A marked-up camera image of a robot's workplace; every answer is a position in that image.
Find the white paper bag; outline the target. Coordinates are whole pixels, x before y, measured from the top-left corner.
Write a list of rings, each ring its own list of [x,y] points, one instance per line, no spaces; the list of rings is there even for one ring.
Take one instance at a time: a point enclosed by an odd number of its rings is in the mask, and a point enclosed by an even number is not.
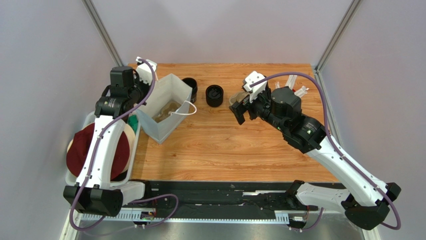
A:
[[[156,81],[146,105],[136,110],[143,131],[162,144],[187,116],[197,112],[197,107],[191,102],[192,91],[174,74]]]

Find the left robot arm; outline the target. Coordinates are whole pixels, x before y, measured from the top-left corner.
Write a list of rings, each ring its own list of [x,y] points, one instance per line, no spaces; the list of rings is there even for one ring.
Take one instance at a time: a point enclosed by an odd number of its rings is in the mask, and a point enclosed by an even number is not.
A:
[[[110,83],[95,104],[93,122],[75,134],[67,150],[67,166],[74,183],[63,190],[71,210],[82,214],[115,217],[121,208],[141,200],[146,184],[119,175],[129,173],[135,158],[140,128],[128,120],[146,104],[154,90],[156,67],[117,66]]]

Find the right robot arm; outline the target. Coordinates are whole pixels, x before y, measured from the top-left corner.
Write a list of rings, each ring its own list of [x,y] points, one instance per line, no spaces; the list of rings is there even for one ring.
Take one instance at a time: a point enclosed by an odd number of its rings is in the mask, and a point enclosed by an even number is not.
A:
[[[364,230],[383,224],[401,188],[385,183],[364,170],[327,136],[325,127],[315,118],[302,113],[302,100],[288,87],[266,89],[251,100],[246,96],[234,102],[230,110],[239,124],[244,114],[251,120],[260,118],[282,133],[293,148],[319,162],[342,184],[342,189],[316,186],[301,180],[286,191],[290,202],[298,206],[316,206],[344,214]]]

